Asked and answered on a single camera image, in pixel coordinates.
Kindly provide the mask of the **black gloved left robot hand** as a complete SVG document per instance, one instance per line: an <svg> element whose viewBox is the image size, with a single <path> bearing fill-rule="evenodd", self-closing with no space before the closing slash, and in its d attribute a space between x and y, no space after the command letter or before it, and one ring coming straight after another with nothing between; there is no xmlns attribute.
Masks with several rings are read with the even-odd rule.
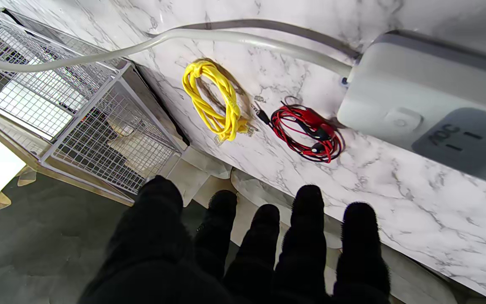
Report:
<svg viewBox="0 0 486 304"><path fill-rule="evenodd" d="M148 181L112 235L105 260L80 304L388 304L389 269L376 214L364 202L347 206L343 252L332 295L325 290L324 202L303 185L276 256L280 212L261 206L235 259L224 269L237 195L215 193L195 237L183 225L183 198L168 179Z"/></svg>

